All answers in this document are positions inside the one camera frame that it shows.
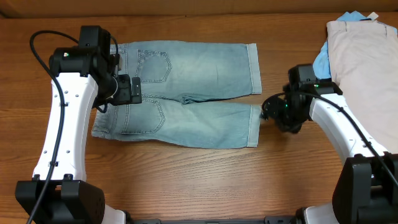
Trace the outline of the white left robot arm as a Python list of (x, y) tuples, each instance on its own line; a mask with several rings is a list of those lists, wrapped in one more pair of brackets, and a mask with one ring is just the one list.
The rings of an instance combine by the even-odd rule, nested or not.
[(85, 148), (92, 109), (138, 103), (138, 78), (120, 75), (120, 50), (57, 48), (45, 65), (52, 79), (52, 105), (44, 146), (31, 180), (19, 181), (15, 196), (28, 223), (132, 223), (110, 207), (104, 192), (86, 181)]

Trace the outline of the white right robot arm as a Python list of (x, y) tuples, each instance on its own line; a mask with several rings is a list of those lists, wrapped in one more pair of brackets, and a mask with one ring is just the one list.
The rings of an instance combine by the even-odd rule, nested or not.
[(331, 202), (298, 210), (292, 223), (397, 223), (397, 154), (365, 130), (335, 83), (286, 85), (262, 115), (282, 132), (317, 123), (343, 163)]

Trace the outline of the light blue denim shorts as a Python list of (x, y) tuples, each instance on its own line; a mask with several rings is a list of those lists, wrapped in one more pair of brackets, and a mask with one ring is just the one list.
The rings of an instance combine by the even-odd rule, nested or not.
[(186, 147), (256, 147), (261, 107), (238, 103), (262, 92), (256, 44), (144, 41), (111, 46), (119, 73), (139, 78), (139, 104), (109, 105), (92, 135)]

